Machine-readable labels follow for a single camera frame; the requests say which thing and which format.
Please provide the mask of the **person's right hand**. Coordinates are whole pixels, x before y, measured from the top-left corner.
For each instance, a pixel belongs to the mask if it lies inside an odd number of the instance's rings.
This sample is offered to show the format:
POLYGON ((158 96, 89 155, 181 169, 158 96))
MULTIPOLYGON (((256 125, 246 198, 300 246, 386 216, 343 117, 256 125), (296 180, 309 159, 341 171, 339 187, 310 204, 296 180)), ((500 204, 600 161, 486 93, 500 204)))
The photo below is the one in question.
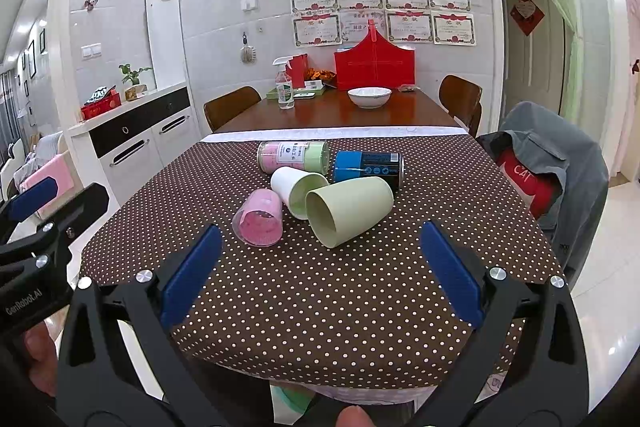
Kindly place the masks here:
POLYGON ((362 407, 351 405, 338 414, 335 427, 375 427, 375 425, 362 407))

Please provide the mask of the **person's left hand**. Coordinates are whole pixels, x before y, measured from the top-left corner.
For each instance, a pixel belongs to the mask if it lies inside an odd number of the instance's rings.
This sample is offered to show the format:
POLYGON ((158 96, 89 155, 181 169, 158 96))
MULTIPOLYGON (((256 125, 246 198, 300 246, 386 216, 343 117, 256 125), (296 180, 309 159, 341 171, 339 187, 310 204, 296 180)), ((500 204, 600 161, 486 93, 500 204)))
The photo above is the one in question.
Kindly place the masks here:
POLYGON ((24 334, 23 343, 30 358, 30 381, 38 390, 55 397, 58 356, 46 323, 41 322, 29 329, 24 334))

